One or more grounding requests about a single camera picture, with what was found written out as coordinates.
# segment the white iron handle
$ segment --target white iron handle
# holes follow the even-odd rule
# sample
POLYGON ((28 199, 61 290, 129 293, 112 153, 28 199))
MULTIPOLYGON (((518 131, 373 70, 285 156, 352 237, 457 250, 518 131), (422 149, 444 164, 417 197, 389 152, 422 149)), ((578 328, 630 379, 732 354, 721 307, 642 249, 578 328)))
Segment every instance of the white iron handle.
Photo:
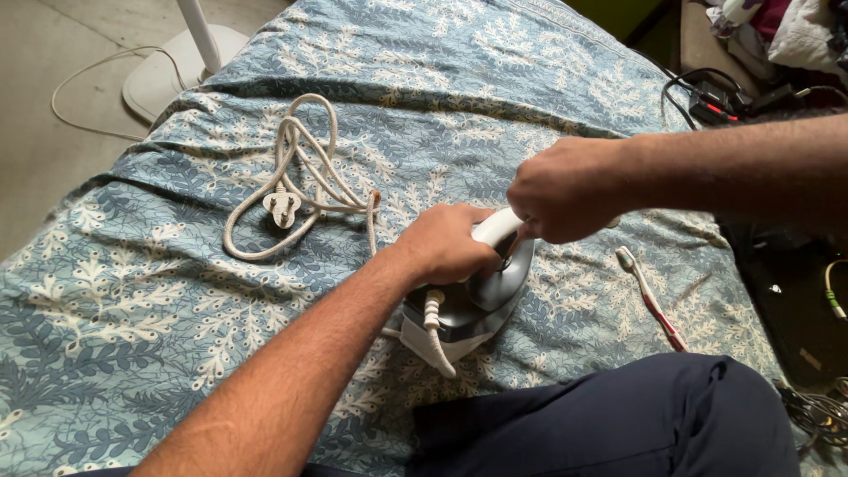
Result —
POLYGON ((471 231, 471 238, 494 248, 524 223, 510 207, 498 210, 471 231))

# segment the clothes pile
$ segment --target clothes pile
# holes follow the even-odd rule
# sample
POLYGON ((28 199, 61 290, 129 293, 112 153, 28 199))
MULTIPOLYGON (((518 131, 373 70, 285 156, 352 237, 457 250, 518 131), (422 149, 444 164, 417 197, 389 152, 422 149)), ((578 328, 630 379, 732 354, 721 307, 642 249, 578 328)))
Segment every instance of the clothes pile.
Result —
POLYGON ((822 71, 848 86, 848 0, 707 0, 711 32, 762 80, 774 65, 822 71))

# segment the forearm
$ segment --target forearm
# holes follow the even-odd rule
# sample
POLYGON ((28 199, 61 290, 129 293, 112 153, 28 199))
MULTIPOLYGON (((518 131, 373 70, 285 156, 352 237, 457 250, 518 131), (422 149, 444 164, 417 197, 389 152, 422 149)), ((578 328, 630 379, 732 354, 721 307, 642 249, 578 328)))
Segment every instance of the forearm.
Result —
POLYGON ((848 232, 848 115, 637 136, 620 165, 639 207, 848 232))
POLYGON ((146 458, 137 475, 298 475, 415 274, 392 247, 263 346, 146 458))

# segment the leaf pattern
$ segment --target leaf pattern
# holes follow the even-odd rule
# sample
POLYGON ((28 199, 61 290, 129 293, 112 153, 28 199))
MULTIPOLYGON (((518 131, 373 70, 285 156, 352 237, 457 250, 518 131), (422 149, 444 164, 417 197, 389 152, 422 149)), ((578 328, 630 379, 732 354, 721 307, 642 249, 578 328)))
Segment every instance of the leaf pattern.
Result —
MULTIPOLYGON (((381 191, 382 247, 438 202, 506 206, 516 167, 559 137, 682 131, 661 107, 665 81, 556 0, 300 0, 0 265, 0 474, 138 463, 367 260, 361 217, 335 213, 267 261, 237 261, 221 247, 230 210, 271 176, 276 129, 298 95, 336 107, 334 164, 354 190, 381 191)), ((328 137, 323 109, 305 104, 298 117, 328 137)), ((309 191, 301 172, 289 170, 309 191)), ((258 250, 283 234, 256 207, 234 240, 258 250)), ((378 338, 311 460, 399 475, 411 407, 670 351, 618 265, 623 244, 694 350, 781 375, 712 218, 637 211, 579 243, 539 243, 516 312, 456 363, 457 379, 378 338)), ((809 475, 842 466, 815 453, 803 465, 809 475)))

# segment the white cable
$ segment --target white cable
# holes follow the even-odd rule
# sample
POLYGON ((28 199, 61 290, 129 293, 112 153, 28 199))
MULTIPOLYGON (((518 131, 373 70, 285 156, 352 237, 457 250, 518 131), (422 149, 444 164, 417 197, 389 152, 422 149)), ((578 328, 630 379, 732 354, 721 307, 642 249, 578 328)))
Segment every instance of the white cable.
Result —
POLYGON ((438 306, 442 303, 444 303, 444 293, 441 290, 432 289, 427 292, 427 299, 424 301, 424 328, 430 336, 430 346, 438 358, 436 369, 445 378, 452 379, 456 377, 456 369, 444 355, 442 342, 438 339, 438 306))
POLYGON ((389 338, 400 338, 400 332, 397 329, 383 328, 380 330, 380 333, 385 334, 389 338))
POLYGON ((839 259, 832 261, 827 268, 824 269, 824 295, 828 298, 828 302, 830 303, 830 307, 833 308, 834 314, 838 318, 846 319, 848 315, 845 314, 845 311, 840 306, 840 303, 836 301, 836 294, 833 289, 830 288, 830 270, 837 263, 845 263, 848 259, 839 259))
POLYGON ((374 214, 377 212, 380 193, 376 190, 371 190, 368 193, 367 200, 360 199, 356 194, 354 194, 344 179, 338 175, 336 170, 333 169, 332 156, 336 150, 337 136, 338 124, 336 122, 336 113, 333 111, 330 102, 327 101, 326 98, 318 94, 308 93, 297 97, 292 102, 292 104, 288 107, 286 114, 283 116, 282 121, 280 121, 280 127, 277 130, 276 169, 274 170, 274 175, 268 182, 265 183, 265 185, 259 188, 259 190, 250 194, 249 197, 239 204, 239 206, 236 207, 226 219, 226 225, 224 226, 224 247, 228 252, 241 260, 260 260, 274 255, 277 251, 289 246, 292 242, 299 239, 307 231, 309 231, 309 229, 321 216, 321 211, 327 210, 348 214, 364 214, 365 225, 368 230, 368 245, 371 249, 371 255, 375 255, 377 253, 377 239, 374 235, 374 214), (326 146, 326 149, 322 148, 318 143, 318 140, 315 139, 315 136, 306 130, 306 127, 304 127, 303 123, 301 123, 298 118, 294 117, 294 111, 298 108, 298 106, 307 101, 316 101, 317 103, 320 103, 330 115, 330 141, 326 146), (301 135, 321 158, 323 166, 320 169, 315 168, 306 152, 298 144, 298 140, 301 135), (295 154, 298 155, 300 160, 304 163, 304 166, 306 166, 306 169, 309 170, 318 182, 315 185, 314 198, 307 197, 306 194, 294 185, 286 173, 286 168, 295 154), (327 174, 329 174, 333 181, 335 181, 335 183, 343 190, 343 194, 337 192, 336 189, 327 182, 327 174), (286 191, 288 190, 288 194, 297 195, 303 203, 309 204, 314 208, 312 213, 309 217, 307 217, 306 221, 300 226, 300 228, 290 232, 290 234, 288 234, 282 242, 274 245, 268 250, 262 250, 255 253, 242 252, 238 250, 232 242, 232 229, 235 227, 238 218, 254 202, 259 200, 273 188, 276 188, 277 194, 286 194, 286 191), (324 192, 330 194, 331 197, 342 205, 330 205, 325 202, 323 200, 324 192))
POLYGON ((795 94, 796 98, 804 98, 807 94, 812 93, 813 91, 830 91, 834 94, 837 94, 842 98, 843 103, 848 106, 848 96, 845 93, 841 92, 837 87, 832 86, 811 86, 809 88, 805 88, 800 90, 795 94))
POLYGON ((62 116, 62 115, 59 113, 59 111, 58 111, 58 110, 56 110, 56 96, 59 94, 59 90, 60 90, 60 89, 62 89, 62 88, 64 87, 64 85, 68 84, 68 81, 73 80, 74 78, 76 78, 77 76, 81 75, 82 73, 84 73, 84 72, 86 72, 86 71, 90 70, 91 68, 94 68, 95 66, 102 65, 103 63, 106 63, 107 61, 110 61, 111 59, 117 58, 117 57, 121 56, 122 54, 132 53, 132 52, 134 52, 134 51, 143 50, 143 49, 149 49, 149 48, 152 48, 152 49, 155 49, 156 51, 159 51, 159 52, 164 53, 164 54, 165 54, 165 56, 167 56, 167 57, 170 59, 170 62, 174 64, 174 70, 176 71, 176 79, 180 82, 180 87, 181 87, 183 90, 188 89, 188 88, 186 88, 186 83, 182 82, 182 76, 180 76, 180 69, 176 67, 176 60, 174 59, 174 57, 172 57, 172 56, 170 55, 170 53, 166 52, 164 49, 162 49, 162 48, 160 48, 160 47, 138 47, 138 48, 131 48, 131 49, 128 49, 128 50, 126 50, 126 51, 122 51, 122 52, 119 52, 119 53, 115 53, 115 54, 110 55, 110 56, 108 56, 108 57, 106 57, 106 58, 104 58, 104 59, 101 59, 100 61, 97 61, 97 62, 95 62, 95 63, 92 63, 92 64, 90 64, 90 65, 88 65, 88 66, 86 66, 86 67, 84 67, 84 68, 82 68, 82 69, 78 70, 78 71, 77 71, 76 73, 74 73, 73 75, 68 76, 68 78, 67 78, 67 79, 65 79, 64 81, 62 81, 62 82, 61 82, 61 83, 60 83, 60 84, 56 87, 56 89, 55 89, 55 90, 53 90, 53 96, 50 98, 50 108, 51 108, 51 109, 53 109, 53 113, 54 113, 54 114, 56 115, 56 117, 58 117, 58 118, 59 118, 59 119, 60 119, 63 123, 67 124, 68 126, 73 126, 73 127, 78 128, 78 129, 82 129, 83 131, 96 132, 97 134, 108 134, 108 135, 110 135, 110 136, 122 137, 122 138, 124 138, 124 139, 129 139, 129 140, 131 140, 131 141, 143 141, 143 140, 144 140, 144 137, 141 137, 141 136, 133 136, 132 134, 124 134, 123 132, 112 132, 112 131, 106 131, 105 129, 97 129, 96 127, 83 126, 83 125, 81 125, 81 124, 76 124, 75 122, 71 122, 71 121, 67 120, 64 116, 62 116))

